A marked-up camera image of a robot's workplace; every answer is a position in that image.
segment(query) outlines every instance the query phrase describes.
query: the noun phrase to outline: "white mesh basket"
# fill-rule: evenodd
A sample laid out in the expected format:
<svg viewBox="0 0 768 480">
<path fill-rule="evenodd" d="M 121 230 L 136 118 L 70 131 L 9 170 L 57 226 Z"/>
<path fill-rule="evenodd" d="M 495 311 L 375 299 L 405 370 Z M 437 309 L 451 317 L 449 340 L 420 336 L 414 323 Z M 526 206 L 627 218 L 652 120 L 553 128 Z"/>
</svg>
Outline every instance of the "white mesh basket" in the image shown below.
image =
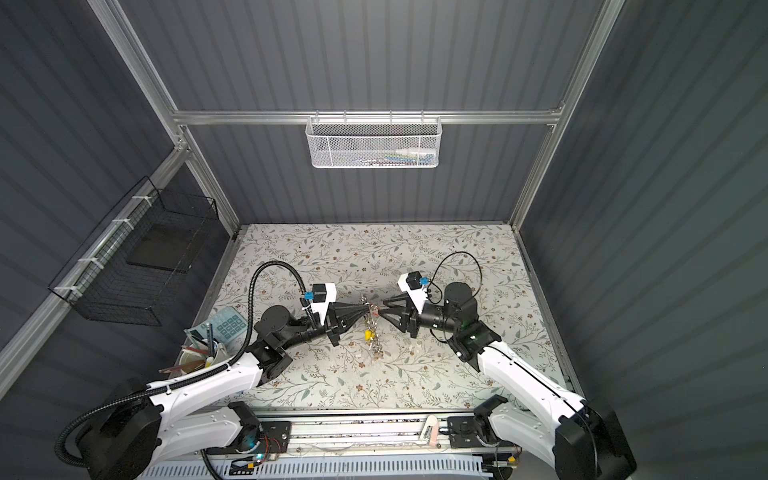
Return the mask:
<svg viewBox="0 0 768 480">
<path fill-rule="evenodd" d="M 310 118 L 306 140 L 317 168 L 434 168 L 442 125 L 331 124 Z"/>
</svg>

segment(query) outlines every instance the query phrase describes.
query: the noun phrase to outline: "wall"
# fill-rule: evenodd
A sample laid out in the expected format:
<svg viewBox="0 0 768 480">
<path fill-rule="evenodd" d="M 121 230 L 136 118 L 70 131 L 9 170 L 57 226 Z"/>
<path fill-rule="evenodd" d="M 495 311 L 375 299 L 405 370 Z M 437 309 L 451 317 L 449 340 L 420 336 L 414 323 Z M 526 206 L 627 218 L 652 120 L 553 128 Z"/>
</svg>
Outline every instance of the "wall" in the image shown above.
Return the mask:
<svg viewBox="0 0 768 480">
<path fill-rule="evenodd" d="M 86 2 L 0 2 L 0 343 L 99 220 L 172 144 Z M 200 194 L 182 167 L 170 189 Z M 130 376 L 173 364 L 217 267 L 217 225 L 160 328 L 69 314 L 0 401 L 0 477 L 87 478 L 58 431 Z"/>
<path fill-rule="evenodd" d="M 121 3 L 181 110 L 556 108 L 601 2 Z M 543 126 L 447 126 L 434 170 L 317 170 L 302 127 L 192 127 L 243 223 L 508 220 Z"/>
<path fill-rule="evenodd" d="M 173 147 L 86 2 L 0 2 L 0 346 Z"/>
<path fill-rule="evenodd" d="M 768 476 L 766 17 L 628 2 L 522 229 L 640 480 Z"/>
</svg>

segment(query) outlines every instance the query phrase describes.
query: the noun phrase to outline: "floral pattern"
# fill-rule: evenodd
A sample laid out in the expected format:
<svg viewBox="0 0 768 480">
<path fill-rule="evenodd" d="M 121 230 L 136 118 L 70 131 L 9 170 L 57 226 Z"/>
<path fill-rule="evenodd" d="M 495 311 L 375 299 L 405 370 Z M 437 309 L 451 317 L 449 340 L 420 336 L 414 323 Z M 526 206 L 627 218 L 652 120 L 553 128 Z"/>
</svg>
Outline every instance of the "floral pattern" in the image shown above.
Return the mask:
<svg viewBox="0 0 768 480">
<path fill-rule="evenodd" d="M 250 225 L 214 305 L 247 315 L 253 271 L 268 260 L 295 266 L 304 283 L 334 282 L 338 300 L 371 303 L 399 294 L 402 273 L 420 270 L 431 278 L 451 252 L 472 252 L 482 266 L 478 295 L 481 318 L 526 361 L 563 385 L 563 377 L 517 243 L 503 225 Z M 448 259 L 434 279 L 476 289 L 477 266 L 466 255 Z M 254 320 L 269 306 L 300 311 L 295 280 L 283 269 L 267 269 L 254 294 Z M 333 347 L 327 337 L 290 350 L 293 362 L 277 379 L 222 401 L 243 400 L 258 409 L 474 408 L 495 393 L 498 383 L 459 362 L 427 329 L 418 339 L 384 319 L 377 332 L 384 357 L 374 359 L 359 321 Z M 443 332 L 435 331 L 437 336 Z"/>
</svg>

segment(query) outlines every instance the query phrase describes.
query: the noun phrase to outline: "wire mesh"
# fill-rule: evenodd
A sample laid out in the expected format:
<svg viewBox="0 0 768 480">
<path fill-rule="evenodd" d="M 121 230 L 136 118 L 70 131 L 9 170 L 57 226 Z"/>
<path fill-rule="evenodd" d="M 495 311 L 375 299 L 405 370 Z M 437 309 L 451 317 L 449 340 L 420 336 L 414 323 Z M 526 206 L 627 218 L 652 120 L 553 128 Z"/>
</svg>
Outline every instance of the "wire mesh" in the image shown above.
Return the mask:
<svg viewBox="0 0 768 480">
<path fill-rule="evenodd" d="M 217 222 L 208 197 L 153 190 L 89 259 L 69 290 L 51 291 L 84 318 L 159 326 Z"/>
<path fill-rule="evenodd" d="M 309 119 L 306 139 L 318 168 L 437 167 L 442 125 L 326 124 Z"/>
</svg>

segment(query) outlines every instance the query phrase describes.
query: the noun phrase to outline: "bundle of keys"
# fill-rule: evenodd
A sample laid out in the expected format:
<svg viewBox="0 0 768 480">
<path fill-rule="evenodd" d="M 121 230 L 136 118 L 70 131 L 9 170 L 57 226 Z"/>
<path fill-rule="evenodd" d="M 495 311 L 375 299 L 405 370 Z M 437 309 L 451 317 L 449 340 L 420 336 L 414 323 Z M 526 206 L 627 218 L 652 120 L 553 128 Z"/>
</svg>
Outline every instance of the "bundle of keys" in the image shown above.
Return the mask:
<svg viewBox="0 0 768 480">
<path fill-rule="evenodd" d="M 376 319 L 379 317 L 379 308 L 368 303 L 368 299 L 365 295 L 360 296 L 360 301 L 368 304 L 368 315 L 366 315 L 366 345 L 368 346 L 368 350 L 371 351 L 373 359 L 378 360 L 384 356 L 382 344 L 379 341 L 379 334 L 376 332 Z"/>
</svg>

